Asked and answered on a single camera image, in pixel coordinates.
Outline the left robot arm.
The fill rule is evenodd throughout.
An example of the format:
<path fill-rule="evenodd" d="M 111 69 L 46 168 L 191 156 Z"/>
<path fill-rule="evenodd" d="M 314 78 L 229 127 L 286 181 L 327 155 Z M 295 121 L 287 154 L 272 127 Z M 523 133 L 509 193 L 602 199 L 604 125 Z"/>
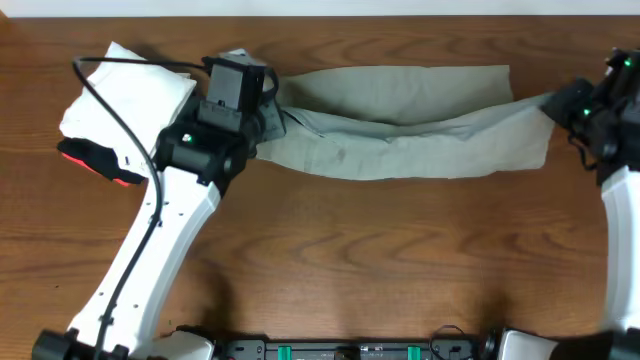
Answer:
<path fill-rule="evenodd" d="M 107 274 L 65 332 L 40 333 L 32 358 L 214 358 L 214 341 L 193 328 L 154 333 L 187 250 L 230 182 L 258 144 L 285 134 L 276 79 L 263 67 L 212 79 L 218 99 L 190 97 L 159 132 L 144 201 Z"/>

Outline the khaki grey shorts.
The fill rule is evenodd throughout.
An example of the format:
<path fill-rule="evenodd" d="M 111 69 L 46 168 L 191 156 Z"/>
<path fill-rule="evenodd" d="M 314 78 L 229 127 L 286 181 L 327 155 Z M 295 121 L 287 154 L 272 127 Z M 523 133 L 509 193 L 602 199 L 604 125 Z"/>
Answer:
<path fill-rule="evenodd" d="M 328 178 L 482 177 L 545 164 L 545 95 L 515 100 L 507 65 L 360 66 L 283 77 L 284 137 L 257 157 Z"/>

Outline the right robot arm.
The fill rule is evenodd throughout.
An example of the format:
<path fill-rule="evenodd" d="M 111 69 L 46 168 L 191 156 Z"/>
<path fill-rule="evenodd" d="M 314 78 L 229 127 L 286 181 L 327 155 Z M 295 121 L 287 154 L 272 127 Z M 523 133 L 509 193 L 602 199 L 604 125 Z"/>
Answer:
<path fill-rule="evenodd" d="M 639 52 L 615 48 L 598 84 L 579 78 L 541 107 L 568 133 L 587 171 L 596 174 L 608 230 L 603 328 L 549 338 L 516 329 L 476 342 L 477 359 L 602 359 L 639 356 Z"/>

